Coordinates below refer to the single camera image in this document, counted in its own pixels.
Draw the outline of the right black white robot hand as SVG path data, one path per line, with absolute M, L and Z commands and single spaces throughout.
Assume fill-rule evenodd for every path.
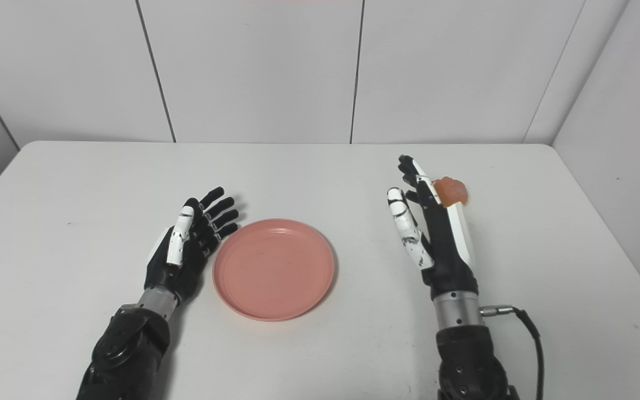
M 402 179 L 411 189 L 388 190 L 389 212 L 432 298 L 457 292 L 478 294 L 473 243 L 464 213 L 465 185 L 449 177 L 430 179 L 409 155 L 402 154 L 398 160 Z

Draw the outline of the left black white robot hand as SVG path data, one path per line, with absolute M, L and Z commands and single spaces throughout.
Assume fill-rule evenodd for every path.
M 144 288 L 163 288 L 178 302 L 191 298 L 208 259 L 239 229 L 239 215 L 234 198 L 226 197 L 223 187 L 216 187 L 201 199 L 188 198 L 152 253 Z

